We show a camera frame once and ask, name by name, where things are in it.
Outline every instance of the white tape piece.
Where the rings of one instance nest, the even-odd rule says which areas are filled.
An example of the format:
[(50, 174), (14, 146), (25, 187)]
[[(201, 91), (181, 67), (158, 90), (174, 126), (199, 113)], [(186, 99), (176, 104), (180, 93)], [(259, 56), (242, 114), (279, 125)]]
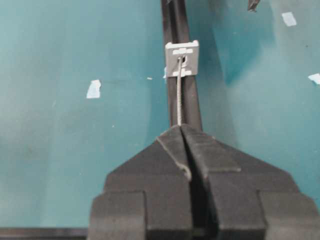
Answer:
[(310, 75), (308, 78), (311, 81), (315, 82), (316, 84), (320, 85), (320, 73), (316, 73), (316, 74)]
[(99, 79), (92, 80), (89, 86), (88, 92), (86, 93), (86, 98), (87, 99), (100, 98), (100, 87), (101, 87), (101, 82)]
[(285, 25), (287, 25), (288, 27), (292, 27), (292, 26), (297, 25), (297, 21), (296, 21), (295, 16), (292, 12), (282, 13), (282, 18), (283, 18)]

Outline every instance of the black metal bar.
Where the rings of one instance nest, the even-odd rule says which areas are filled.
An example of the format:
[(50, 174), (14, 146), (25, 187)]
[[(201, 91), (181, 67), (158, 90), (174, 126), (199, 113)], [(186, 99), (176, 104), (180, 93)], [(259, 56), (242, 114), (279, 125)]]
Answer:
[(68, 239), (85, 240), (87, 228), (40, 228), (40, 227), (1, 227), (0, 240), (8, 239)]
[[(184, 0), (161, 0), (164, 45), (190, 41)], [(177, 79), (168, 77), (168, 110), (170, 126), (177, 124)], [(182, 122), (202, 131), (197, 83), (194, 76), (182, 78)]]

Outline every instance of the teal table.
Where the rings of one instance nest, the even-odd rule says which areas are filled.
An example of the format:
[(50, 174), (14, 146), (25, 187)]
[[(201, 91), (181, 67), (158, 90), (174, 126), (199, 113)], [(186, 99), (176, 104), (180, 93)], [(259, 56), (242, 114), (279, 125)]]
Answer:
[[(320, 206), (320, 2), (246, 7), (187, 1), (204, 131)], [(0, 0), (0, 26), (0, 227), (87, 227), (107, 173), (169, 127), (160, 1)]]

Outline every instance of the metal clip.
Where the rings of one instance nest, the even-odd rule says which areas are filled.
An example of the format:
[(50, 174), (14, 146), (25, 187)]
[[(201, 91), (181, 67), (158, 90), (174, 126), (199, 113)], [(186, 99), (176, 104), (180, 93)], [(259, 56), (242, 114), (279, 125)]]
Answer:
[(182, 58), (181, 77), (197, 75), (199, 42), (194, 40), (187, 43), (165, 45), (166, 76), (177, 77), (179, 75), (179, 58)]

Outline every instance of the cable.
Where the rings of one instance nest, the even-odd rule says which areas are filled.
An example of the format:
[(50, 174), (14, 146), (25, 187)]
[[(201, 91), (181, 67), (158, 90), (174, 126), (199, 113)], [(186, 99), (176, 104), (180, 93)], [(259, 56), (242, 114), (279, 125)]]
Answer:
[(183, 57), (178, 58), (178, 76), (176, 80), (176, 113), (177, 123), (179, 126), (182, 124), (182, 93), (181, 93), (181, 68)]

